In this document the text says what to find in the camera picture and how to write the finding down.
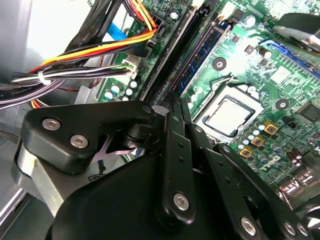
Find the white wire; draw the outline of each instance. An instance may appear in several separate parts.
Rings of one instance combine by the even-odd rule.
[[[109,65],[109,66],[104,66],[104,67],[97,67],[94,69],[86,69],[86,70],[76,70],[76,71],[63,71],[63,72],[56,72],[56,73],[51,73],[51,74],[44,74],[44,78],[52,78],[52,77],[58,77],[58,76],[64,76],[64,75],[72,75],[72,74],[86,74],[86,73],[93,73],[93,72],[98,72],[102,71],[105,69],[112,69],[112,68],[117,68],[117,67],[122,67],[124,66],[123,64],[117,64],[117,65]],[[30,81],[30,80],[38,80],[39,76],[27,76],[27,77],[21,77],[17,78],[11,81],[11,83],[19,83],[23,81]]]

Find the black metal arm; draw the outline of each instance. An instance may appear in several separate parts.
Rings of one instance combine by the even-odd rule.
[[[214,149],[170,96],[41,108],[24,120],[16,182],[49,206],[48,239],[312,240],[310,230],[226,144]],[[88,184],[92,161],[146,154]]]

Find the screw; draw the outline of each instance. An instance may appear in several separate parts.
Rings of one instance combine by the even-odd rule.
[[[245,216],[241,218],[241,225],[243,227],[243,229],[250,235],[250,236],[254,236],[256,235],[256,228],[255,226],[252,224],[252,222],[246,218]]]
[[[302,226],[301,223],[298,222],[298,223],[296,224],[296,227],[299,229],[299,231],[300,231],[303,235],[305,235],[306,237],[308,236],[307,230],[305,229],[304,226]]]
[[[178,117],[172,116],[172,118],[173,118],[174,120],[176,120],[177,122],[180,122],[180,119],[179,119]]]
[[[78,149],[84,149],[89,144],[88,139],[86,139],[86,137],[84,137],[82,135],[72,136],[70,139],[70,143],[72,144],[72,146],[74,146]]]
[[[230,153],[230,149],[227,146],[223,146],[222,147],[224,151],[226,151],[227,153]]]
[[[189,201],[187,197],[181,193],[176,193],[173,196],[173,202],[181,211],[187,211],[189,209]]]
[[[202,133],[202,128],[199,126],[195,126],[195,130],[197,130],[199,133]]]
[[[295,236],[296,235],[296,231],[295,229],[291,226],[290,223],[288,223],[287,221],[284,222],[284,227],[285,229],[288,231],[288,233],[290,233],[291,235]]]
[[[142,109],[143,109],[143,111],[145,111],[147,114],[152,113],[150,107],[148,107],[148,106],[143,106]]]
[[[46,118],[42,121],[42,126],[50,131],[55,131],[61,128],[61,124],[58,120],[55,120],[53,118]]]

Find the wire bundle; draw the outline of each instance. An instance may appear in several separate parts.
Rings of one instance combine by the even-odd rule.
[[[124,40],[101,42],[120,4],[124,4],[132,17],[144,23],[146,29],[139,35]],[[35,100],[59,88],[65,80],[101,79],[126,74],[129,71],[128,66],[92,68],[83,65],[90,58],[114,53],[143,57],[146,51],[137,44],[152,38],[156,31],[155,22],[140,0],[96,0],[78,34],[63,54],[44,61],[30,73],[15,72],[12,75],[12,83],[21,87],[0,91],[0,110]],[[32,107],[41,106],[45,104],[38,99],[32,102]]]

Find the motherboard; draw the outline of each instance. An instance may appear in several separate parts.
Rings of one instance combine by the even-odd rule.
[[[144,0],[158,26],[145,44],[149,54],[119,54],[115,62],[131,64],[134,72],[107,79],[99,102],[161,105],[175,92],[213,142],[230,144],[277,193],[293,198],[311,186],[318,194],[319,32],[299,39],[309,29],[293,23],[320,29],[320,2],[195,2]],[[134,21],[127,35],[143,29]]]

